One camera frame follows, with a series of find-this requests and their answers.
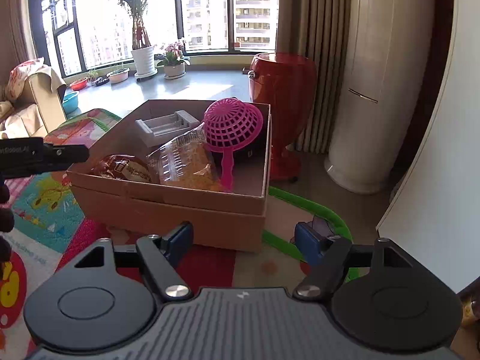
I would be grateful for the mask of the packaged bread with label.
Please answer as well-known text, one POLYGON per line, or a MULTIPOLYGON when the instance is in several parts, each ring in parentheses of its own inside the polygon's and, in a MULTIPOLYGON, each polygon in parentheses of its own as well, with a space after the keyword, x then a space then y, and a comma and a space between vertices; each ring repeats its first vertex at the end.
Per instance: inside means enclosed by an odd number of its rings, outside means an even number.
POLYGON ((143 160, 129 154, 107 155, 91 168, 89 174, 114 180, 152 182, 148 166, 143 160))

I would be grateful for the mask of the packaged bread front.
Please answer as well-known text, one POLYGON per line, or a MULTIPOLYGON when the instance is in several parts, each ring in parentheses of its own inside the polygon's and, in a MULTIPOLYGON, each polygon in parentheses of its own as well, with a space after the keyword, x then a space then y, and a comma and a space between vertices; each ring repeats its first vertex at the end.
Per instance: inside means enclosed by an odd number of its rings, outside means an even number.
POLYGON ((223 192, 205 144, 203 124, 174 137, 146 157, 151 174, 161 185, 223 192))

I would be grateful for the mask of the pink plastic mesh scoop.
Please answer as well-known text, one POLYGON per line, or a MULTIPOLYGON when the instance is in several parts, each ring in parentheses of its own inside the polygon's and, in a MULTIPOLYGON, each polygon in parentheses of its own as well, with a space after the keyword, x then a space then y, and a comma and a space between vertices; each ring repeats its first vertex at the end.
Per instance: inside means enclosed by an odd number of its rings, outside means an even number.
POLYGON ((233 153, 249 146, 260 135, 264 118, 261 111, 247 102, 228 97, 213 102, 203 115, 206 146, 222 154, 220 183, 233 190, 233 153))

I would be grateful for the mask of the beige sofa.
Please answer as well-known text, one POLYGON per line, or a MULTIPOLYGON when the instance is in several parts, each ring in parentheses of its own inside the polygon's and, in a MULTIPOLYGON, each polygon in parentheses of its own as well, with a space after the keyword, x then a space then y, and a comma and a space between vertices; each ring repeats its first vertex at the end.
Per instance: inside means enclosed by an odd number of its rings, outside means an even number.
POLYGON ((11 70, 1 87, 1 138, 45 137, 66 121, 66 83, 44 58, 11 70))

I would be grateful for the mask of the blue plastic basin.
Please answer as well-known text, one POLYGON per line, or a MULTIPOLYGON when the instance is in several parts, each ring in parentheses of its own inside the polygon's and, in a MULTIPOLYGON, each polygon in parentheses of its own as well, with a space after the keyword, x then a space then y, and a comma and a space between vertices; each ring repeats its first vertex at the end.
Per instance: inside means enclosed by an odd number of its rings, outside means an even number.
POLYGON ((62 106, 66 115, 72 114, 78 108, 78 91, 65 94, 62 106))

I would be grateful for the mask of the red plastic basin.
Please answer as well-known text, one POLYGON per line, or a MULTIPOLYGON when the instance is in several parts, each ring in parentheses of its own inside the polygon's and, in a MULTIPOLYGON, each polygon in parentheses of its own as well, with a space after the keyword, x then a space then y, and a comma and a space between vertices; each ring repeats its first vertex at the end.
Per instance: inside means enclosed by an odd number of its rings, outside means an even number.
POLYGON ((75 80, 70 84, 70 89, 72 91, 80 91, 87 87, 89 79, 87 77, 75 80))

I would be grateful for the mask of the pink cardboard storage box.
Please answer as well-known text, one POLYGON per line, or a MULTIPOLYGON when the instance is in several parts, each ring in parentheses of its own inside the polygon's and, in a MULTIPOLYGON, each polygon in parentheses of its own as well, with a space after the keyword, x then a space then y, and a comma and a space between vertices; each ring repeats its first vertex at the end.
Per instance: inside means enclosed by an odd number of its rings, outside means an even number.
POLYGON ((234 167, 230 193, 109 179, 91 173, 107 155, 144 159, 151 152, 134 131, 136 120, 166 116, 177 110, 200 119, 209 106, 208 100, 151 99, 98 139, 89 150, 88 161, 67 170, 85 216, 115 228, 159 235, 189 221, 193 224, 193 240, 199 245, 261 251, 270 176, 272 116, 268 104, 256 104, 264 116, 260 138, 263 152, 234 167))

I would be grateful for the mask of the white cabinet panel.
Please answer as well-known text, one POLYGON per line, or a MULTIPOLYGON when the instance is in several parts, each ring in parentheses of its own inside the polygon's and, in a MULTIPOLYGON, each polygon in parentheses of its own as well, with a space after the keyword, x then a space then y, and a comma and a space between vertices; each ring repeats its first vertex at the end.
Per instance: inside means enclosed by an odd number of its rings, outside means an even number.
POLYGON ((377 231, 456 293, 479 280, 479 0, 454 0, 437 102, 377 231))

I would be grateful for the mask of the small pot with sprouts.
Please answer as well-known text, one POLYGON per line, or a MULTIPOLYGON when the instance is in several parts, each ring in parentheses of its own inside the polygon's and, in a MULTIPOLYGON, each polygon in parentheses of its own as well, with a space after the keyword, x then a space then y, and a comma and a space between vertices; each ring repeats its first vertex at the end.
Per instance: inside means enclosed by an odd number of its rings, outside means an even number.
POLYGON ((119 84, 128 79, 130 69, 128 67, 121 67, 109 72, 106 78, 112 85, 119 84))

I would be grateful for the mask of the red round stool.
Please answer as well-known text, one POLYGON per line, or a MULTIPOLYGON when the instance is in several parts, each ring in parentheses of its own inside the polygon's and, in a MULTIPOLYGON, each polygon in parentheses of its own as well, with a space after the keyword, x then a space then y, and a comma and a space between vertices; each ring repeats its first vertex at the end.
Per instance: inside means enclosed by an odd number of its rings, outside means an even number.
POLYGON ((301 162, 287 147, 304 130, 315 96, 317 68, 301 55, 258 53, 247 72, 250 98, 270 105, 272 180, 297 180, 301 162))

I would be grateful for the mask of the pink flower pot plant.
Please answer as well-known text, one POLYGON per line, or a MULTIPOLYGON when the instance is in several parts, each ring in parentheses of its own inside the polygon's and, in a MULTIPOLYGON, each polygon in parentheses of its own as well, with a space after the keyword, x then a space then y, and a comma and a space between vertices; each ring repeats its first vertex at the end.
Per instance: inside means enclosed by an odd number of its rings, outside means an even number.
POLYGON ((190 64, 190 58, 185 55, 185 41, 178 39, 163 48, 157 67, 163 69, 166 80, 176 80, 185 75, 185 67, 190 64))

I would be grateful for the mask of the tall plant in white pot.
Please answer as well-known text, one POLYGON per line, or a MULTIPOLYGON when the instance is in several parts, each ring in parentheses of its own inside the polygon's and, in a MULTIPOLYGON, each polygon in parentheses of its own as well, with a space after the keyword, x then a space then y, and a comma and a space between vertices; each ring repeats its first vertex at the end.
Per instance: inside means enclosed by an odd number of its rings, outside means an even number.
POLYGON ((151 77, 156 73, 154 47, 144 24, 144 13, 149 0, 119 0, 119 5, 127 9, 132 19, 132 56, 137 78, 151 77))

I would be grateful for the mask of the beige curtain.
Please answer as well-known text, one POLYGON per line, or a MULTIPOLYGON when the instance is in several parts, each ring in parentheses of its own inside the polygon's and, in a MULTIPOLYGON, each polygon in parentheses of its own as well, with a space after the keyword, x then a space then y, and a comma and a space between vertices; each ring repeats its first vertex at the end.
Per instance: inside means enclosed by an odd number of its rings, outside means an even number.
POLYGON ((295 149, 329 150, 347 57, 351 0, 279 0, 276 51, 316 65, 315 95, 295 149))

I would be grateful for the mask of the white standing air conditioner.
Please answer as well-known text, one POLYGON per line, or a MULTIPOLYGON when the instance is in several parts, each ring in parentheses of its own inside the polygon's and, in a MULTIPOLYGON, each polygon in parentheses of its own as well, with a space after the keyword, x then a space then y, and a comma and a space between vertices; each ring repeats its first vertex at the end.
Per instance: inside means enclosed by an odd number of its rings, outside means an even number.
POLYGON ((447 48, 437 0, 352 0, 343 84, 325 169, 355 194, 387 184, 431 63, 447 48))

